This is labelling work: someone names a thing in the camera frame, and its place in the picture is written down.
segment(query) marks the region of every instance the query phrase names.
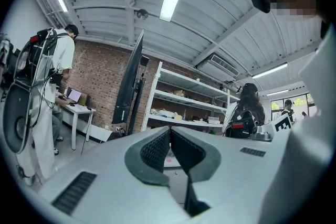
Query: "sneaker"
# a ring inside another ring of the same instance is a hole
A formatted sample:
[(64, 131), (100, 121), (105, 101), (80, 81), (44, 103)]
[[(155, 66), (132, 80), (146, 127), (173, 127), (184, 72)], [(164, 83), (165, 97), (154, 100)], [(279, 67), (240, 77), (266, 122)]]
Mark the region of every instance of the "sneaker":
[(59, 137), (56, 138), (56, 141), (57, 141), (57, 142), (62, 142), (63, 140), (64, 140), (64, 139), (63, 139), (63, 136), (59, 136)]

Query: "metal shelf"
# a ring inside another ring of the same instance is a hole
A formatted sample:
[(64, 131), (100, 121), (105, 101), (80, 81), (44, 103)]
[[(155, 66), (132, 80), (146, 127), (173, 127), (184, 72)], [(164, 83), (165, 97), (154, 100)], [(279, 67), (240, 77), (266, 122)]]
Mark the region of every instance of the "metal shelf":
[(160, 91), (160, 90), (155, 90), (154, 98), (166, 100), (166, 101), (173, 102), (173, 103), (188, 105), (188, 106), (192, 106), (192, 107), (195, 107), (195, 108), (214, 110), (216, 112), (226, 111), (225, 108), (221, 108), (220, 106), (203, 103), (203, 102), (200, 102), (200, 101), (196, 101), (196, 100), (189, 99), (189, 98), (186, 98), (186, 97), (181, 97), (181, 96), (174, 95), (174, 94), (168, 93), (168, 92), (163, 92), (163, 91)]
[[(159, 82), (170, 84), (187, 91), (196, 92), (207, 97), (225, 97), (224, 101), (226, 101), (226, 98), (228, 96), (226, 92), (221, 91), (220, 89), (216, 89), (200, 81), (185, 77), (181, 74), (166, 70), (164, 68), (161, 68), (160, 70)], [(234, 100), (239, 100), (239, 98), (232, 95), (230, 95), (230, 98)]]
[(163, 116), (158, 116), (158, 115), (149, 115), (149, 119), (154, 119), (158, 121), (165, 121), (165, 122), (173, 122), (176, 124), (185, 124), (185, 125), (194, 125), (194, 126), (205, 126), (205, 127), (217, 127), (217, 128), (222, 128), (221, 124), (209, 124), (207, 122), (195, 122), (195, 121), (183, 121), (183, 120), (175, 120), (171, 118), (165, 118)]

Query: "woman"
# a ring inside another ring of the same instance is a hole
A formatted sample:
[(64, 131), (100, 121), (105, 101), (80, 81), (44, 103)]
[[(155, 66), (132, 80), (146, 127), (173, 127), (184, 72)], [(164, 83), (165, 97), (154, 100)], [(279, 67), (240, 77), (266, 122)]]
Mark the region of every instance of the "woman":
[(240, 115), (247, 110), (252, 112), (252, 115), (255, 120), (258, 121), (259, 126), (264, 125), (264, 108), (259, 101), (258, 89), (253, 83), (245, 84), (240, 94), (240, 100), (228, 107), (222, 127), (222, 133), (224, 134), (230, 121), (239, 120)]

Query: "white desk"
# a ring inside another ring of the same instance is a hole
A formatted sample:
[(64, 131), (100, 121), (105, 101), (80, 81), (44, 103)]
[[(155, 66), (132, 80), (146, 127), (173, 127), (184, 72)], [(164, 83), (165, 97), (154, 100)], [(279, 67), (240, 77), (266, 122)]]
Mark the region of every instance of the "white desk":
[(71, 111), (74, 114), (73, 120), (72, 120), (72, 133), (71, 133), (71, 148), (72, 150), (76, 149), (76, 129), (77, 129), (77, 119), (79, 114), (90, 114), (90, 118), (88, 121), (88, 125), (86, 126), (86, 141), (89, 141), (89, 133), (90, 133), (90, 127), (92, 122), (93, 113), (96, 111), (95, 109), (88, 110), (86, 106), (75, 104), (75, 106), (70, 105), (62, 105), (67, 110)]

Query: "window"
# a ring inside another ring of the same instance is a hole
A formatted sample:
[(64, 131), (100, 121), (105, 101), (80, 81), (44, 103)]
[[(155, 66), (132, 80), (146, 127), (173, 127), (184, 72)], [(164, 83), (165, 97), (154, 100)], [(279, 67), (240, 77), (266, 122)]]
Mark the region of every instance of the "window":
[(280, 112), (285, 109), (285, 101), (287, 99), (291, 100), (293, 103), (292, 109), (294, 111), (294, 121), (302, 120), (303, 112), (306, 113), (306, 115), (313, 116), (317, 111), (313, 98), (309, 93), (307, 93), (295, 97), (271, 101), (271, 120), (276, 119), (281, 114)]
[(302, 113), (308, 115), (307, 96), (300, 95), (292, 98), (288, 98), (292, 101), (292, 109), (294, 111), (293, 120), (300, 121), (303, 119)]

